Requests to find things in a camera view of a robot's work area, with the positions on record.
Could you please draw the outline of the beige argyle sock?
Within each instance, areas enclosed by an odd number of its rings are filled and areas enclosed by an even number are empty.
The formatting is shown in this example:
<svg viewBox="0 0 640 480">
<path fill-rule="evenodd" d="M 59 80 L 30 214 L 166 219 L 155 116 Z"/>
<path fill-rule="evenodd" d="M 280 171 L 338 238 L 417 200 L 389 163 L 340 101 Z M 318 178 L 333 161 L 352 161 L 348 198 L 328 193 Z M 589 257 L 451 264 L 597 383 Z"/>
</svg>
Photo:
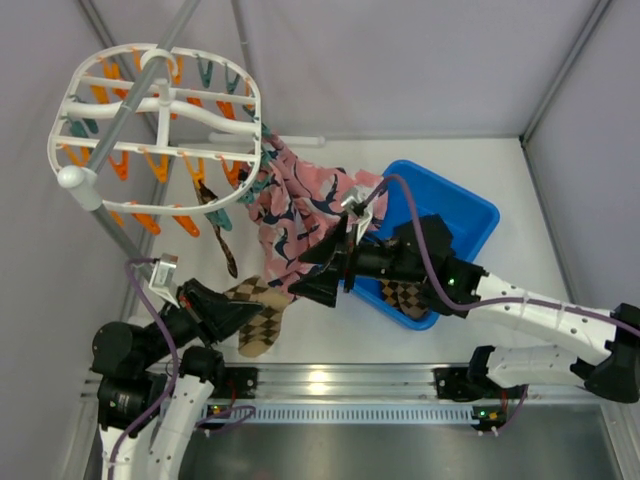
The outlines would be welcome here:
<svg viewBox="0 0 640 480">
<path fill-rule="evenodd" d="M 230 300 L 260 303 L 263 310 L 238 332 L 238 353 L 246 358 L 257 358 L 276 343 L 280 336 L 282 318 L 291 299 L 280 290 L 269 286 L 260 276 L 246 278 L 226 290 Z"/>
</svg>

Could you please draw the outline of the brown argyle sock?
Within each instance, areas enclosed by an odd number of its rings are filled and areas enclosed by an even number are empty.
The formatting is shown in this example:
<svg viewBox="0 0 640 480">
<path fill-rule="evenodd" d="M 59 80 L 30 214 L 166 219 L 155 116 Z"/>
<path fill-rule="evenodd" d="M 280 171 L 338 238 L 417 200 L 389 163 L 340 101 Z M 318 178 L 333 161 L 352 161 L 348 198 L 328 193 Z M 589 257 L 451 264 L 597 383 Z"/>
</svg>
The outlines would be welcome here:
<svg viewBox="0 0 640 480">
<path fill-rule="evenodd" d="M 199 180 L 196 185 L 196 195 L 200 204 L 208 204 L 218 200 L 217 195 L 210 190 L 202 180 Z M 222 231 L 231 231 L 232 223 L 224 209 L 219 209 L 205 214 L 206 219 L 212 225 L 214 235 L 220 245 L 220 248 L 225 256 L 227 271 L 232 278 L 238 277 L 238 268 L 234 255 L 222 236 Z"/>
<path fill-rule="evenodd" d="M 430 313 L 429 307 L 419 297 L 416 284 L 380 280 L 381 298 L 411 321 L 421 321 Z"/>
</svg>

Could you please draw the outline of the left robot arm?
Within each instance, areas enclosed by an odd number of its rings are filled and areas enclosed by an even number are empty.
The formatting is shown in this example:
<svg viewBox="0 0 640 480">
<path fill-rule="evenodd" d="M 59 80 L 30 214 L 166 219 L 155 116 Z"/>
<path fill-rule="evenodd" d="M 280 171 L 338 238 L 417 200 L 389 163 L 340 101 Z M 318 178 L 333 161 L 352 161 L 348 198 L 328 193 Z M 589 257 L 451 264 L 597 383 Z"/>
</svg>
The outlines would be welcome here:
<svg viewBox="0 0 640 480">
<path fill-rule="evenodd" d="M 214 394 L 236 400 L 240 377 L 215 344 L 264 310 L 195 279 L 185 282 L 151 324 L 111 322 L 93 339 L 93 372 L 104 479 L 175 479 Z"/>
</svg>

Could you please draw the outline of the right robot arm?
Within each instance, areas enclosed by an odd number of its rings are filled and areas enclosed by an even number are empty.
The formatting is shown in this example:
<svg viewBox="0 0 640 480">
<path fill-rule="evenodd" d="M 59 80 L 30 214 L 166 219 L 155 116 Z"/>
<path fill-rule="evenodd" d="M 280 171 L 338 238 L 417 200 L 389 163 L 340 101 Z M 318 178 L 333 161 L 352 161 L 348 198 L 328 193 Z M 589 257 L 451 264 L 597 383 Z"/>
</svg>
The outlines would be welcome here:
<svg viewBox="0 0 640 480">
<path fill-rule="evenodd" d="M 618 403 L 639 400 L 637 307 L 587 308 L 506 282 L 458 258 L 438 215 L 406 222 L 385 240 L 357 240 L 341 219 L 300 259 L 315 269 L 289 292 L 327 307 L 358 279 L 375 279 L 415 288 L 431 313 L 487 321 L 541 340 L 535 347 L 476 347 L 465 366 L 437 373 L 441 398 L 465 402 L 499 391 L 515 398 L 527 385 L 564 385 Z"/>
</svg>

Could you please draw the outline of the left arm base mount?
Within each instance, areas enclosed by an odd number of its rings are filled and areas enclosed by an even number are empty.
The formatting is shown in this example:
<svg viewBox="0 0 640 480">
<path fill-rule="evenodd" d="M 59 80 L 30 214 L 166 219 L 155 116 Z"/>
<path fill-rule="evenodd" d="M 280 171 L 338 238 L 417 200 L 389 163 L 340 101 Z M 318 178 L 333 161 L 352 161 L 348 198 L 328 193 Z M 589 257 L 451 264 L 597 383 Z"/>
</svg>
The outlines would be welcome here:
<svg viewBox="0 0 640 480">
<path fill-rule="evenodd" d="M 247 400 L 255 397 L 259 370 L 255 367 L 227 367 L 217 396 Z"/>
</svg>

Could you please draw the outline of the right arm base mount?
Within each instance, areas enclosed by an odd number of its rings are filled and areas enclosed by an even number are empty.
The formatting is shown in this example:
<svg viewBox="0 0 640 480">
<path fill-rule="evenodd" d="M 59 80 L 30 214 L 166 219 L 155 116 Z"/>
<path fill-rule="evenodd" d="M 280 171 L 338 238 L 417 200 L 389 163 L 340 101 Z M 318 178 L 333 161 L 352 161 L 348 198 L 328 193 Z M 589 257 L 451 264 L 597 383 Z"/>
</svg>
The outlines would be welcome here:
<svg viewBox="0 0 640 480">
<path fill-rule="evenodd" d="M 437 398 L 454 402 L 496 399 L 502 388 L 485 375 L 470 373 L 466 367 L 442 367 L 433 370 Z"/>
</svg>

